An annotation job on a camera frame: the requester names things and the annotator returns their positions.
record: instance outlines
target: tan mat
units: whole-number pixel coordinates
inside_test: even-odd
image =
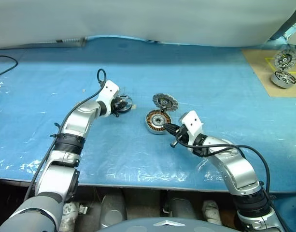
[[[283,89],[273,84],[270,80],[272,74],[276,71],[274,57],[280,51],[243,49],[242,52],[271,97],[296,98],[296,84],[291,88]],[[286,71],[296,78],[296,64]]]

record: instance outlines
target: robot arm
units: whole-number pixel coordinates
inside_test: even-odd
[[[284,232],[251,164],[237,149],[225,150],[231,145],[230,141],[204,135],[203,124],[195,111],[184,114],[181,123],[181,127],[165,125],[166,130],[176,137],[171,146],[175,147],[178,142],[186,144],[188,150],[206,157],[220,171],[246,229]]]
[[[75,109],[57,135],[43,172],[35,187],[35,197],[27,199],[0,227],[0,232],[55,232],[64,203],[70,201],[78,186],[80,154],[92,122],[113,111],[119,87],[107,81],[96,100]]]

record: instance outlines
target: cardboard sheet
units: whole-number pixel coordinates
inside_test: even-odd
[[[269,96],[296,98],[296,84],[291,88],[283,89],[270,80],[272,74],[277,70],[274,58],[280,51],[243,49],[242,52]],[[286,71],[296,78],[296,64]]]

